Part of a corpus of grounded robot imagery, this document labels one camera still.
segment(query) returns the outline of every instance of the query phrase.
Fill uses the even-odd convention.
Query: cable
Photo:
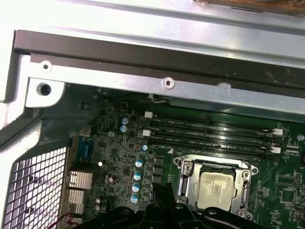
[[[75,225],[75,226],[78,225],[78,223],[73,222],[73,221],[70,221],[70,214],[69,214],[69,213],[66,213],[66,214],[60,216],[55,222],[53,222],[53,223],[51,223],[49,226],[47,226],[46,229],[52,229],[52,228],[55,227],[64,217],[67,217],[67,218],[66,218],[66,224],[71,224],[71,225]]]

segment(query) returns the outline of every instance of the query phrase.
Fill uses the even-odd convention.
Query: screw hole
[[[37,87],[37,92],[43,96],[49,95],[51,93],[51,91],[52,91],[51,87],[46,83],[40,84]]]

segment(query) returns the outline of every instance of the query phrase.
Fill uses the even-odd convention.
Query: cpu socket
[[[217,207],[252,220],[248,212],[251,177],[258,168],[244,161],[210,156],[174,158],[181,168],[177,201],[192,205],[198,213]]]

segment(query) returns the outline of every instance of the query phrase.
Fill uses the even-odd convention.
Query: motherboard
[[[267,228],[303,228],[304,135],[303,124],[105,101],[91,136],[79,139],[75,163],[91,172],[70,172],[92,176],[78,217],[137,211],[153,183],[171,183],[176,200],[199,213],[218,207]]]

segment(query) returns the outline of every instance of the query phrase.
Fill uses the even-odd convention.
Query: ventilation grille
[[[4,229],[45,229],[59,217],[66,148],[13,166]]]

